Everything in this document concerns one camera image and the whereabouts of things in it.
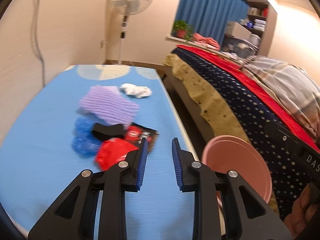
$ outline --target pink trash bin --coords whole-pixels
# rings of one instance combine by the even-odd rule
[[[250,144],[230,135],[211,139],[204,148],[201,162],[211,170],[237,171],[268,203],[272,194],[270,171],[264,159]]]

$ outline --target metal screw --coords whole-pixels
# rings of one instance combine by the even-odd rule
[[[82,177],[89,177],[91,175],[91,171],[89,170],[82,171],[81,175]]]
[[[238,172],[236,172],[236,171],[229,171],[228,174],[229,174],[230,177],[233,177],[233,178],[238,177]]]
[[[128,167],[129,164],[126,161],[122,161],[122,162],[119,162],[118,165],[120,168],[125,168],[125,167]]]
[[[191,166],[194,168],[200,168],[201,167],[201,163],[200,162],[193,162],[191,163]]]

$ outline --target blue tablecloth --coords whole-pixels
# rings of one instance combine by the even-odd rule
[[[151,88],[148,98],[130,97],[140,106],[134,122],[160,133],[141,191],[126,193],[128,240],[192,239],[194,195],[177,186],[172,138],[191,149],[156,71],[103,65],[77,65],[58,75],[24,109],[0,148],[0,201],[26,231],[82,170],[100,171],[94,158],[82,158],[71,148],[74,122],[81,115],[78,103],[91,86],[123,83]]]

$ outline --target white container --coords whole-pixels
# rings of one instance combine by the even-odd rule
[[[251,32],[237,22],[227,22],[225,34],[237,39],[248,41],[250,39]]]
[[[255,34],[250,35],[249,42],[252,43],[253,45],[259,47],[260,41],[261,41],[261,38],[258,35],[255,35]]]

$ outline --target gray cord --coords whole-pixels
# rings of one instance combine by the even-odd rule
[[[43,55],[40,50],[39,41],[38,41],[38,19],[39,19],[39,8],[40,0],[33,0],[33,17],[31,22],[31,47],[33,54],[41,63],[41,72],[42,72],[42,87],[45,87],[45,62]]]

